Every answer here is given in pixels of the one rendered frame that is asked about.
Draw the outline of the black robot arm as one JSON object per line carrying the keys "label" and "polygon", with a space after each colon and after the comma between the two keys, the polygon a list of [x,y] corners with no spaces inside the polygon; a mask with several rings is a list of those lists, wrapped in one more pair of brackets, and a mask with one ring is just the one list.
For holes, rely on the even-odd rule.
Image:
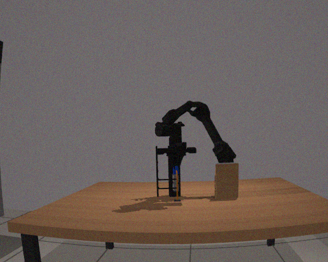
{"label": "black robot arm", "polygon": [[[192,107],[196,107],[194,111],[191,110]],[[214,123],[210,118],[208,106],[201,102],[192,102],[189,100],[179,108],[169,110],[169,112],[162,118],[163,122],[157,122],[155,124],[156,136],[181,136],[181,127],[185,125],[182,122],[174,122],[186,112],[189,112],[191,116],[196,117],[203,123],[214,144],[213,151],[218,162],[233,163],[233,159],[236,158],[236,154],[233,152],[228,143],[221,139]],[[170,150],[172,150],[172,152],[181,153],[182,150],[186,150],[186,142],[182,143],[181,140],[179,140],[179,142],[172,141],[170,144]]]}

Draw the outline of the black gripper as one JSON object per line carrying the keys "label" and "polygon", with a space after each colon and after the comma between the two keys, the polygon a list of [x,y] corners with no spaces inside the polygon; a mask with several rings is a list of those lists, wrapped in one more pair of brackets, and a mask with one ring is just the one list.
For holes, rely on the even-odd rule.
{"label": "black gripper", "polygon": [[[169,137],[169,143],[171,144],[172,141],[174,142],[179,142],[179,140],[182,141],[181,139],[181,136],[170,136]],[[181,162],[183,160],[183,157],[186,156],[186,152],[188,153],[197,153],[197,150],[195,147],[187,147],[186,150],[182,150],[182,152],[180,153],[179,155],[179,163],[178,163],[178,169],[180,169],[180,165],[181,165]],[[166,153],[167,155],[166,156],[169,156],[171,162],[172,162],[172,165],[175,169],[175,165],[174,165],[174,158],[173,158],[173,153],[179,153],[179,152],[172,152],[172,150],[165,150],[164,148],[157,148],[156,149],[156,155],[158,154],[164,154]]]}

